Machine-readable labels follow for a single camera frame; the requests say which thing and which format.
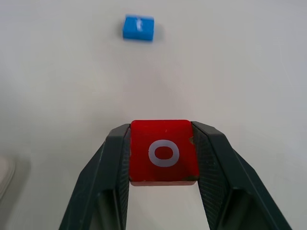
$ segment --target white background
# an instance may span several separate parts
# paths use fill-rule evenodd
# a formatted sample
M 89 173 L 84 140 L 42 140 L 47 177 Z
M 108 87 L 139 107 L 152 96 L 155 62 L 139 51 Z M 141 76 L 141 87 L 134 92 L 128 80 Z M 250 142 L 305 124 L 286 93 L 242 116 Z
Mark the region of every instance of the white background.
M 127 42 L 126 13 L 155 18 Z M 224 132 L 293 229 L 307 225 L 305 0 L 1 0 L 1 230 L 54 230 L 82 168 L 134 119 Z M 127 230 L 206 229 L 197 186 L 131 188 Z

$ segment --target blue block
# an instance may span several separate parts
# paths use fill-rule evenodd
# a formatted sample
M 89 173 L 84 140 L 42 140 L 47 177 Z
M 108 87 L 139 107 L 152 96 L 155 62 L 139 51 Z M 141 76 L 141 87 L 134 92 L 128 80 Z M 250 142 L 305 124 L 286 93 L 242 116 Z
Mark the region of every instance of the blue block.
M 123 27 L 125 39 L 152 41 L 154 37 L 154 18 L 127 15 Z

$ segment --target red cube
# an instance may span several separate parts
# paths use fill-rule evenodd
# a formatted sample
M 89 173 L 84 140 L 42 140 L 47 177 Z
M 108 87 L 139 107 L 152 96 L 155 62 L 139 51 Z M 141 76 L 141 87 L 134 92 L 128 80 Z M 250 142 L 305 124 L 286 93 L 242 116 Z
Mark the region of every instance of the red cube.
M 133 185 L 193 184 L 199 177 L 190 121 L 133 121 L 130 148 Z

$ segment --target letter o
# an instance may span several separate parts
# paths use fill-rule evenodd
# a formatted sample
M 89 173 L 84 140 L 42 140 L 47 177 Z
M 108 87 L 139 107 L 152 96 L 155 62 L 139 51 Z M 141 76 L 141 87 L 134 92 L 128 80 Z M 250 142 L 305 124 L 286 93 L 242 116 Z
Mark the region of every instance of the letter o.
M 155 150 L 159 147 L 169 147 L 173 151 L 173 156 L 169 159 L 160 159 L 155 155 Z M 179 149 L 177 145 L 170 140 L 156 140 L 149 146 L 148 155 L 150 161 L 159 167 L 170 167 L 179 160 Z

